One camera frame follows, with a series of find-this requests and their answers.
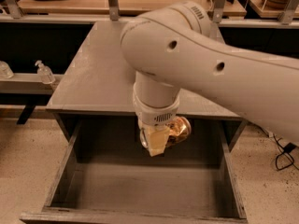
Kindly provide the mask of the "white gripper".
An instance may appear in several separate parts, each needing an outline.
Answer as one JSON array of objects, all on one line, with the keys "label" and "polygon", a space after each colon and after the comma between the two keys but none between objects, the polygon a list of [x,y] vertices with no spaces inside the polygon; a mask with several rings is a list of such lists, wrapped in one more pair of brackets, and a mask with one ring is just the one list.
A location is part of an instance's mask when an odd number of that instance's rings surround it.
[{"label": "white gripper", "polygon": [[176,97],[171,105],[153,107],[142,102],[134,90],[133,103],[138,117],[141,144],[148,149],[151,157],[163,154],[170,134],[167,124],[177,113],[179,98]]}]

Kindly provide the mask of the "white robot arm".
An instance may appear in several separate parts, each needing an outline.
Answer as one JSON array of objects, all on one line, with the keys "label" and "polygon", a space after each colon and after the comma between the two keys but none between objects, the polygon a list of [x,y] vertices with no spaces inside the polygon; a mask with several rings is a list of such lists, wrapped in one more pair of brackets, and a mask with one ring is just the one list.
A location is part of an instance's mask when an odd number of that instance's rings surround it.
[{"label": "white robot arm", "polygon": [[195,92],[272,133],[299,143],[299,63],[210,38],[211,21],[194,2],[144,13],[121,32],[124,59],[136,71],[133,91],[141,141],[164,151],[180,90]]}]

